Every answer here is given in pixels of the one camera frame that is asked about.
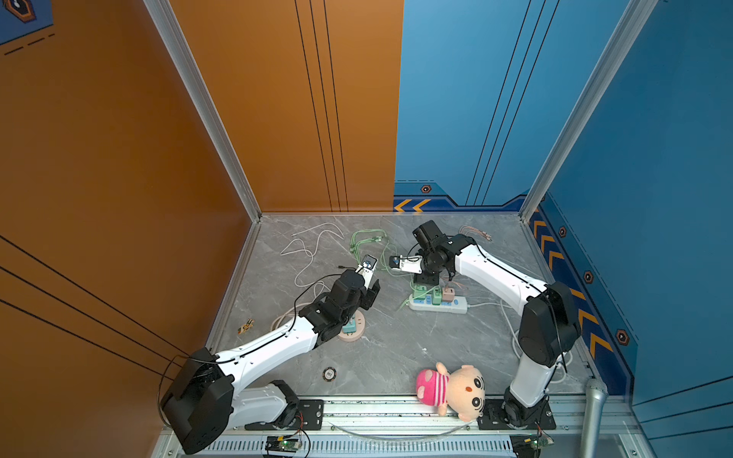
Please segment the green charger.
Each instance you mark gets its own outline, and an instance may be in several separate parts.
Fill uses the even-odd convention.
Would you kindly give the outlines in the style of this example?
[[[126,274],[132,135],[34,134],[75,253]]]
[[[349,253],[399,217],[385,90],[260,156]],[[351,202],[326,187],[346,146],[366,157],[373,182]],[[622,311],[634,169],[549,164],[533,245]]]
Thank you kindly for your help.
[[[440,287],[437,287],[431,292],[431,304],[434,306],[442,305],[443,291]]]
[[[432,291],[433,289],[431,287],[427,287],[424,285],[416,285],[413,288],[412,299],[415,302],[430,303],[433,300],[431,299]]]

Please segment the pink charger adapter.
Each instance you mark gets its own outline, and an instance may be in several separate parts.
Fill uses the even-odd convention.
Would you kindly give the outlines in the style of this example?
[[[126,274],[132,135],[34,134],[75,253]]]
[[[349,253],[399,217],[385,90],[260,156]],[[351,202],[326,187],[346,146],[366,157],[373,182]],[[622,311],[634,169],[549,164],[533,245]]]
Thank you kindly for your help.
[[[442,302],[452,303],[455,299],[455,290],[452,287],[444,287],[442,289]]]

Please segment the teal charger with black cable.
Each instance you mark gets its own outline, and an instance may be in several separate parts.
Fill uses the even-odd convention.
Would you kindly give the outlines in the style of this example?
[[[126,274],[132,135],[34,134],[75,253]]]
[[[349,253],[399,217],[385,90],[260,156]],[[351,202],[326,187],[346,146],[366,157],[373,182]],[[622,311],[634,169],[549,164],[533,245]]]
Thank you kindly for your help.
[[[349,335],[349,334],[353,334],[353,333],[355,333],[355,332],[357,331],[357,329],[358,329],[358,327],[357,327],[357,322],[356,322],[355,320],[351,320],[351,321],[349,321],[349,322],[348,322],[348,323],[347,323],[347,324],[346,324],[346,325],[345,325],[345,326],[344,326],[344,327],[342,328],[342,333],[343,333],[343,334],[347,334],[347,335]]]

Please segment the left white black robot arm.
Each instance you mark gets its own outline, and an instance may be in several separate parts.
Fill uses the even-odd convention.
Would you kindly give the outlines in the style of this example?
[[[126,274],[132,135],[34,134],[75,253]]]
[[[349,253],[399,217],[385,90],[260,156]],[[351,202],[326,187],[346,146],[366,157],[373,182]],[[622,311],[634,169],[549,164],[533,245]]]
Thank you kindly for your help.
[[[158,405],[182,450],[196,454],[235,427],[299,427],[299,398],[282,380],[253,382],[337,337],[358,309],[368,310],[380,284],[366,265],[335,275],[333,286],[279,328],[217,354],[202,348],[186,358]]]

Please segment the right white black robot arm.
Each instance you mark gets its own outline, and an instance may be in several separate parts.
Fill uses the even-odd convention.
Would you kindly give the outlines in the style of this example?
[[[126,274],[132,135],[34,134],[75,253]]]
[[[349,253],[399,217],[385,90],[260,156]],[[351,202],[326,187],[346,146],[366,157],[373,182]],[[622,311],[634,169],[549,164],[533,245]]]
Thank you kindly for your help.
[[[419,247],[416,280],[429,285],[439,274],[460,274],[484,286],[520,317],[521,348],[515,378],[504,394],[502,410],[508,425],[524,429],[549,411],[547,388],[558,366],[566,368],[568,353],[580,338],[578,307],[562,282],[547,284],[530,277],[486,252],[473,238],[449,236],[434,221],[412,231]]]

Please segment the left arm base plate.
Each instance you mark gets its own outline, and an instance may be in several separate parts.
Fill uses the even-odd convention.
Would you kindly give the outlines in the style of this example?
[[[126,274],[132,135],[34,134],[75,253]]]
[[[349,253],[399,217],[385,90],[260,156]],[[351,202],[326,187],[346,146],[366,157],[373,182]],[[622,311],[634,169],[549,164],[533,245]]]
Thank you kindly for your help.
[[[306,432],[322,429],[325,402],[321,399],[300,400],[297,405],[288,404],[273,422],[246,425],[246,431],[295,431]]]

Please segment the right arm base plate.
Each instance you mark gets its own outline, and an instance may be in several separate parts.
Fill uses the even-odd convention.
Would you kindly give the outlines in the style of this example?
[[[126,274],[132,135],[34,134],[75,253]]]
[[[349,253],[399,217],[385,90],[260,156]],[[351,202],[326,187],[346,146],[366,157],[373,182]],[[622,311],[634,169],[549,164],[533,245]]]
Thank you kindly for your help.
[[[483,414],[477,420],[481,431],[505,431],[505,429],[536,429],[554,431],[557,428],[549,399],[539,401],[532,408],[517,402],[487,399]]]

